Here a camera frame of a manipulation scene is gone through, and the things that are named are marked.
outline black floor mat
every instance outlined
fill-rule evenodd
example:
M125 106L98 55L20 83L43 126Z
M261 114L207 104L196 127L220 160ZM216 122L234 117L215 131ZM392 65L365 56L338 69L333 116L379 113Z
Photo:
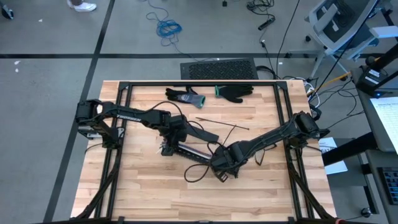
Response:
M253 58L181 63L182 80L258 80Z

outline glove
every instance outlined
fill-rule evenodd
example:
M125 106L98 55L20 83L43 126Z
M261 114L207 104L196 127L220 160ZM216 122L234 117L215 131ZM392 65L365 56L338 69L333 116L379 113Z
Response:
M216 97L221 98L224 97L230 102L233 103L242 103L243 100L238 97L250 95L253 93L253 87L251 85L231 85L218 87L216 86Z
M180 103L191 103L199 109L203 107L206 99L205 96L198 95L198 93L193 91L191 87L187 87L186 91L177 91L167 88L166 96L168 100Z

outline wooden table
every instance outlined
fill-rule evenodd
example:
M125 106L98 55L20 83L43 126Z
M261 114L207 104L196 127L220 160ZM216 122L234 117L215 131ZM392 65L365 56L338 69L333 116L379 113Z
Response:
M293 113L309 112L302 81L289 80L287 84ZM118 85L118 81L104 81L100 100L115 102ZM167 100L165 88L135 86L132 90L131 107L147 110L158 102ZM207 131L219 135L219 142L225 140L231 127L199 121L195 117L250 128L249 131L235 128L226 145L255 138L280 126L274 92L269 86L255 86L253 94L245 96L241 104L215 98L213 87L195 87L194 90L206 96L202 109L193 105L177 104L188 120L198 121ZM160 105L157 109L178 115L177 109L169 104ZM285 107L284 117L287 120ZM88 146L101 141L90 141ZM118 216L124 216L126 220L284 221L287 217L295 216L281 142L277 148L265 153L262 166L256 165L253 158L250 159L242 166L238 179L229 178L221 183L209 172L203 180L192 184L184 180L183 174L195 162L176 155L161 156L161 142L162 138L157 131L145 128L140 123L127 123L113 210L114 220ZM189 136L185 144L207 152L205 142L200 139ZM310 140L310 145L318 147L315 140ZM85 208L98 190L105 151L97 146L86 153L72 217ZM320 152L310 148L303 149L303 161L310 190L327 212L336 216ZM205 167L198 167L190 170L188 176L196 179L204 171ZM301 191L299 195L303 216L306 217ZM105 195L103 211L108 203L107 198Z

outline gray floor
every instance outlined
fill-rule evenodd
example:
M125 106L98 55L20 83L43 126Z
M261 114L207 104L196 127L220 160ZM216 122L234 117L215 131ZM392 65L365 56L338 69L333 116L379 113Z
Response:
M79 14L62 1L2 0L11 7L16 18L7 21L0 17L0 54L92 54L95 51L109 0L98 3L95 12ZM181 23L178 48L186 53L264 53L258 44L261 34L257 26L262 16L246 10L246 1L229 1L221 7L221 0L152 0L156 6L169 10L170 19ZM304 22L306 13L318 1L302 1L286 37L282 52L288 49L314 49L303 38L310 30ZM264 39L270 53L277 53L282 36L293 13L295 1L275 1L270 13L277 20ZM103 54L176 54L173 47L161 47L155 34L155 22L145 15L153 11L146 2L116 0L101 53ZM398 16L391 18L398 24ZM368 21L369 26L386 26L381 14ZM379 46L367 53L383 53L395 45L395 39L382 39ZM192 62L190 58L145 58L98 60L88 98L97 98L103 80L178 80L179 64ZM276 59L271 59L276 66ZM279 75L307 78L313 58L279 59ZM91 59L0 59L0 217L4 223L42 222L53 183L72 126L76 103L80 99ZM267 65L267 58L255 58L256 65ZM346 68L358 67L358 62L343 61ZM322 78L333 65L325 60L317 76ZM336 68L331 76L343 74ZM269 74L259 72L260 79ZM336 82L330 87L340 85ZM352 98L333 96L321 109L320 127L327 127L346 116L353 107ZM355 111L361 111L361 105ZM365 116L359 115L331 128L330 136L355 138L369 131ZM55 212L54 220L69 217L84 159L87 141L77 136L70 163ZM356 188L332 188L336 211L341 218L356 217L367 207L364 193ZM381 220L358 219L364 222Z

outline person's foot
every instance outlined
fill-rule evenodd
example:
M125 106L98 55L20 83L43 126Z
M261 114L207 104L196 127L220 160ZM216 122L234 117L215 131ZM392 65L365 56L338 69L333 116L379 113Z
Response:
M97 5L94 3L87 3L87 2L83 2L81 3L79 6L75 6L72 4L72 2L70 0L67 0L68 6L71 9L76 10L76 12L91 12L94 9L97 8Z

